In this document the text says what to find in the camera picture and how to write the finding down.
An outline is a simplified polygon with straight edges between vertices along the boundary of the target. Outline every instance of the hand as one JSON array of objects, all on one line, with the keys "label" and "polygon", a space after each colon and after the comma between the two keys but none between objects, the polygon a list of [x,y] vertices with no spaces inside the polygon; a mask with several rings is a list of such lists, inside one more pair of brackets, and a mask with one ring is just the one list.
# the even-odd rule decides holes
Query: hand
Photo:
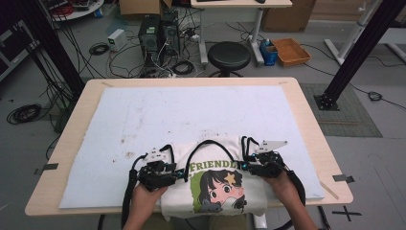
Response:
[{"label": "hand", "polygon": [[263,177],[262,179],[271,185],[275,195],[284,206],[301,203],[298,191],[285,171],[281,172],[277,178]]},{"label": "hand", "polygon": [[132,192],[131,207],[124,230],[141,229],[151,216],[156,201],[167,189],[168,187],[164,187],[150,192],[143,184],[139,184]]}]

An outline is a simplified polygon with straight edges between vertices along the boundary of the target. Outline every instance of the orange basket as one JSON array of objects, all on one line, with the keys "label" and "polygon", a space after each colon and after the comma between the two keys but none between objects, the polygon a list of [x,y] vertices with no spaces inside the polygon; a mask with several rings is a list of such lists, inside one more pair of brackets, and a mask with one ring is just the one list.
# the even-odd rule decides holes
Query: orange basket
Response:
[{"label": "orange basket", "polygon": [[278,60],[283,67],[306,63],[311,55],[293,38],[271,41],[278,50]]}]

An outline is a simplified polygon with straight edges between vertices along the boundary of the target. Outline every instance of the person's left hand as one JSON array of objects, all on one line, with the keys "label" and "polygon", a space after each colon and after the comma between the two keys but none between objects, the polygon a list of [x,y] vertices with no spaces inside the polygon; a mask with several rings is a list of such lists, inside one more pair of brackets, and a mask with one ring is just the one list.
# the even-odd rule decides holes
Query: person's left hand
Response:
[{"label": "person's left hand", "polygon": [[139,184],[132,192],[131,207],[124,229],[141,229],[151,216],[156,201],[167,189],[168,187],[164,187],[150,192],[143,184]]}]

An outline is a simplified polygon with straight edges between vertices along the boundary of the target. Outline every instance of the stool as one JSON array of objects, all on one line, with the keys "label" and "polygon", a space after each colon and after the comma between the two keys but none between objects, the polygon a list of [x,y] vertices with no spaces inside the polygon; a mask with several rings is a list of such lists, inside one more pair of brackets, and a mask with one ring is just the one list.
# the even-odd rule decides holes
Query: stool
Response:
[{"label": "stool", "polygon": [[250,51],[243,45],[223,41],[212,46],[207,54],[209,62],[215,66],[218,71],[209,75],[209,78],[219,74],[219,77],[230,77],[230,74],[242,77],[242,75],[234,72],[247,66],[251,61]]}]

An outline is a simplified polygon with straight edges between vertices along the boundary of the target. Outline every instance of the cartoon black hair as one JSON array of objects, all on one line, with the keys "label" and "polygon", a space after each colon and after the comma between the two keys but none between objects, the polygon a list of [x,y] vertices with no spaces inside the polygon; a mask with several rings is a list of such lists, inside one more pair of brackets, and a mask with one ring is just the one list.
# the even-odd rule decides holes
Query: cartoon black hair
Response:
[{"label": "cartoon black hair", "polygon": [[[228,174],[234,176],[235,183],[232,185],[235,187],[241,187],[242,183],[242,174],[237,171],[211,171],[208,170],[202,174],[200,179],[200,195],[198,198],[199,203],[202,205],[199,213],[218,213],[222,211],[221,203],[211,203],[211,197],[209,194],[208,187],[212,190],[215,189],[214,181],[217,183],[229,184],[229,182],[225,179]],[[233,208],[235,209],[242,209],[241,213],[244,212],[244,205],[247,204],[245,200],[245,195],[240,197],[233,203]]]}]

